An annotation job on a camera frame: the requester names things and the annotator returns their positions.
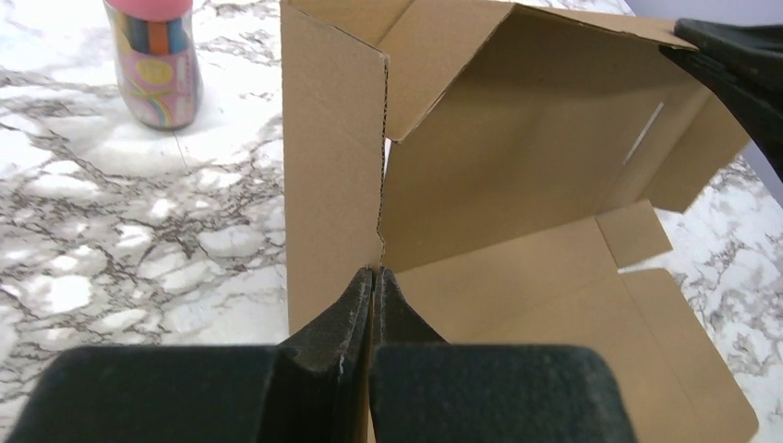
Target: colorful label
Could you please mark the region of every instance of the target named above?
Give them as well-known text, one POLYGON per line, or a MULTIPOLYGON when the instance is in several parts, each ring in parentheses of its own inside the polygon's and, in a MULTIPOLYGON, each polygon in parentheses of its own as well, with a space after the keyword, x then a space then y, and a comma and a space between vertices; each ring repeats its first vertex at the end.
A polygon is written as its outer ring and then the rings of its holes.
POLYGON ((117 36, 119 87, 130 112, 142 123, 162 129, 192 123, 202 89, 193 47, 177 54, 148 55, 133 51, 124 37, 117 36))

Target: cardboard box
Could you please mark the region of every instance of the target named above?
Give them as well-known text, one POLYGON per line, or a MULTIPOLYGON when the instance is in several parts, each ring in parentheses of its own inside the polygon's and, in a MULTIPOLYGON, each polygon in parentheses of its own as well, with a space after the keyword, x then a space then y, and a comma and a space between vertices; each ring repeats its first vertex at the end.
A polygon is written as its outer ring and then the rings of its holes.
POLYGON ((643 442, 754 434, 671 277, 618 273, 670 248, 651 204, 685 210, 748 138, 658 53, 690 47, 671 22, 470 0, 281 8, 291 330, 383 263, 449 341, 600 352, 643 442))

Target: pink container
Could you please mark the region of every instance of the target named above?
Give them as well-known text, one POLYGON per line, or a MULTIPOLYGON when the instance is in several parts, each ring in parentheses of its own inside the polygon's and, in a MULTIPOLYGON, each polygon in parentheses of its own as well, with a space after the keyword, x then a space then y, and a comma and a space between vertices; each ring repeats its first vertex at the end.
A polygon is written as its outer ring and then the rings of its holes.
POLYGON ((117 83, 144 125, 193 123, 203 84, 193 43, 192 0, 104 0, 116 49, 117 83))

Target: black clamp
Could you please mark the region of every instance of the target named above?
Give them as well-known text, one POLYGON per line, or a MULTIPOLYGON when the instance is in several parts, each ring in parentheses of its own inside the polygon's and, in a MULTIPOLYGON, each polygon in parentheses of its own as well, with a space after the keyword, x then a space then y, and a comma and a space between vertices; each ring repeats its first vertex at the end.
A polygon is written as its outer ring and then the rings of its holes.
POLYGON ((681 19, 674 34, 699 51, 660 52, 715 93, 783 179, 783 26, 681 19))
POLYGON ((361 269, 278 346, 66 351, 7 442, 355 443, 367 411, 379 443, 636 441, 596 353, 450 345, 361 269))

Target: white marble surface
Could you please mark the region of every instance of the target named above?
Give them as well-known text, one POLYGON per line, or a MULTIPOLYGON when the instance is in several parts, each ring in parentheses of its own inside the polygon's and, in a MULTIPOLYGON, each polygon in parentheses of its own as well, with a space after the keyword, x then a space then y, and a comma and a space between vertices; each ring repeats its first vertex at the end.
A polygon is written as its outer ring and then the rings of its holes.
MULTIPOLYGON (((279 9, 197 4, 205 102, 168 136, 118 98, 99 1, 0 0, 0 437, 78 343, 287 334, 279 9)), ((758 413, 756 441, 783 441, 783 210, 737 160, 661 218, 676 250, 645 266, 681 283, 758 413)))

